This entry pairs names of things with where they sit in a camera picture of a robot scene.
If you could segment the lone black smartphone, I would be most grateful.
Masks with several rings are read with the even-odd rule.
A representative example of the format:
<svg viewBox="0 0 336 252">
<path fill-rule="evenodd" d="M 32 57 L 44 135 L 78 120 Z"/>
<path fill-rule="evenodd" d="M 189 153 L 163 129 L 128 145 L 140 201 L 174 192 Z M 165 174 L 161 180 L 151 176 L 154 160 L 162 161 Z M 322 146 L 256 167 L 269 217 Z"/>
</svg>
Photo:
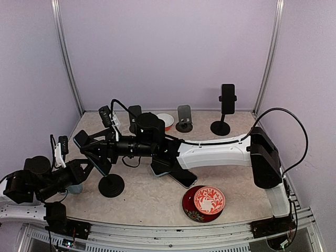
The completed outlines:
<svg viewBox="0 0 336 252">
<path fill-rule="evenodd" d="M 107 176 L 110 173 L 112 164 L 107 157 L 105 140 L 96 140 L 89 136 L 86 131 L 80 130 L 73 137 L 73 141 L 79 148 L 80 153 L 86 156 L 102 176 Z"/>
</svg>

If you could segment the black pole phone stand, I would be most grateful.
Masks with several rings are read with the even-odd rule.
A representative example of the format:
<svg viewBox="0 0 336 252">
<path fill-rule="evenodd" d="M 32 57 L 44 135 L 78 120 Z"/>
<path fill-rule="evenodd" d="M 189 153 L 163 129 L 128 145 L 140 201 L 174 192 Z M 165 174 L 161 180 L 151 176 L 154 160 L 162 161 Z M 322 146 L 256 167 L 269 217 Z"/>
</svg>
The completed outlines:
<svg viewBox="0 0 336 252">
<path fill-rule="evenodd" d="M 235 94 L 235 85 L 222 84 L 221 85 L 221 95 L 218 97 L 221 103 L 221 119 L 215 121 L 211 124 L 211 131 L 215 135 L 226 136 L 230 133 L 230 126 L 225 122 L 225 116 L 235 113 L 235 102 L 237 101 L 237 96 Z"/>
<path fill-rule="evenodd" d="M 99 181 L 98 189 L 101 195 L 107 198 L 119 196 L 125 187 L 124 180 L 117 174 L 109 174 Z"/>
</svg>

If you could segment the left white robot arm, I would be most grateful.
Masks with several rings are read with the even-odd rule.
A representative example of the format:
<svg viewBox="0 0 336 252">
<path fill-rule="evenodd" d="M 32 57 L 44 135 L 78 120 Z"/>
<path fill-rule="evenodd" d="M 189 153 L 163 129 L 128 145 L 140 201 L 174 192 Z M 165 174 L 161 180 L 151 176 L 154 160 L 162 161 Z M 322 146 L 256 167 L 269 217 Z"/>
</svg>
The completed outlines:
<svg viewBox="0 0 336 252">
<path fill-rule="evenodd" d="M 57 193 L 84 182 L 93 165 L 86 159 L 74 159 L 56 170 L 44 156 L 27 158 L 22 170 L 15 171 L 1 181 L 1 218 L 10 220 L 31 219 L 46 222 L 66 234 L 73 229 L 61 201 L 47 202 Z"/>
</svg>

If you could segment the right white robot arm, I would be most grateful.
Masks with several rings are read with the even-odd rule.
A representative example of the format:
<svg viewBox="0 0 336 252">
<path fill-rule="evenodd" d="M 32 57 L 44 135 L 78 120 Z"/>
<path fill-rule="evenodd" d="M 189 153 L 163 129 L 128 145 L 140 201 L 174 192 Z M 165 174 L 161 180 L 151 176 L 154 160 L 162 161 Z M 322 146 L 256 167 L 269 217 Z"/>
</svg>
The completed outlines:
<svg viewBox="0 0 336 252">
<path fill-rule="evenodd" d="M 165 133 L 165 123 L 146 112 L 133 117 L 132 135 L 119 132 L 114 116 L 100 112 L 105 129 L 93 135 L 80 131 L 74 143 L 80 152 L 107 176 L 120 157 L 150 157 L 157 177 L 169 175 L 186 188 L 197 180 L 193 168 L 207 166 L 250 166 L 254 183 L 265 190 L 272 217 L 269 229 L 281 232 L 289 224 L 290 201 L 280 171 L 278 150 L 263 129 L 253 127 L 247 135 L 233 138 L 184 141 Z"/>
</svg>

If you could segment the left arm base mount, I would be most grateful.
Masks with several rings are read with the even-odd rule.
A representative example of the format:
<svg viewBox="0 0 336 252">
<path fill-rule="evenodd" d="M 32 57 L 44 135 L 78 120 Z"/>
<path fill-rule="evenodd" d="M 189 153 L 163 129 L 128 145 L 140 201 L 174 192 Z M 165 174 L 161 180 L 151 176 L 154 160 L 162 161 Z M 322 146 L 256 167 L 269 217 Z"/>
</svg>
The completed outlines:
<svg viewBox="0 0 336 252">
<path fill-rule="evenodd" d="M 66 213 L 66 206 L 61 202 L 53 202 L 45 204 L 46 215 L 43 219 L 47 222 L 45 230 L 87 240 L 91 229 L 89 222 L 69 219 Z"/>
</svg>

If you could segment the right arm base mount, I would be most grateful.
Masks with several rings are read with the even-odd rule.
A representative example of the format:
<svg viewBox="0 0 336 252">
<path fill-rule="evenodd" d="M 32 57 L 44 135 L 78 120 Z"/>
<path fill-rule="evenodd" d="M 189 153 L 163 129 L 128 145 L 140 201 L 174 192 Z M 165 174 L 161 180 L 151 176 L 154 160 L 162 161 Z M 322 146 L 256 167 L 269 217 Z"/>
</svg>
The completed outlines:
<svg viewBox="0 0 336 252">
<path fill-rule="evenodd" d="M 296 222 L 292 214 L 285 217 L 271 217 L 250 223 L 254 238 L 261 238 L 295 229 Z"/>
</svg>

